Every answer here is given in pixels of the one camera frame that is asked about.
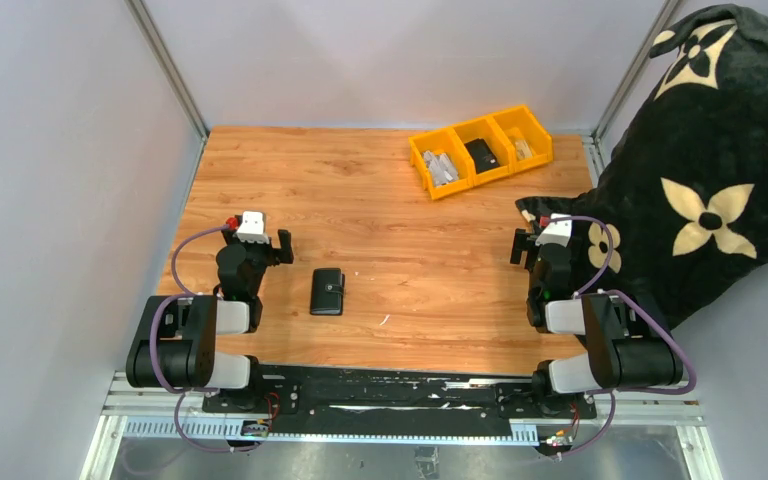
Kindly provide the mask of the black leather card holder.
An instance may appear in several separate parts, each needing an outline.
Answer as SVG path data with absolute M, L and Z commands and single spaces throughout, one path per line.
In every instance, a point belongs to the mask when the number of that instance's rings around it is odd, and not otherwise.
M 340 316 L 344 310 L 345 275 L 340 268 L 318 268 L 312 274 L 310 314 Z

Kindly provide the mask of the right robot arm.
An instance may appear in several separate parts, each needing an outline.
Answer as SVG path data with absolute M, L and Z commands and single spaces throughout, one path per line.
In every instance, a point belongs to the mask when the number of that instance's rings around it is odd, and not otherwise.
M 571 398 L 613 390 L 681 395 L 695 385 L 689 362 L 667 324 L 618 291 L 578 294 L 571 288 L 572 248 L 543 243 L 516 230 L 510 261 L 529 273 L 529 324 L 544 334 L 572 335 L 583 354 L 539 364 L 532 375 L 531 403 L 556 417 Z

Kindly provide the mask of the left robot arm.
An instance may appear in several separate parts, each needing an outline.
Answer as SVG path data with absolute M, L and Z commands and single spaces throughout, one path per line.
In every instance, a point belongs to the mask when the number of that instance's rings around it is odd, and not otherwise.
M 217 285 L 208 294 L 182 287 L 174 295 L 149 297 L 125 373 L 135 388 L 212 393 L 243 413 L 253 413 L 268 396 L 259 361 L 222 353 L 216 343 L 221 335 L 257 331 L 263 313 L 261 283 L 268 268 L 293 263 L 292 234 L 279 230 L 274 246 L 263 232 L 233 222 L 217 230 L 226 242 L 216 255 Z

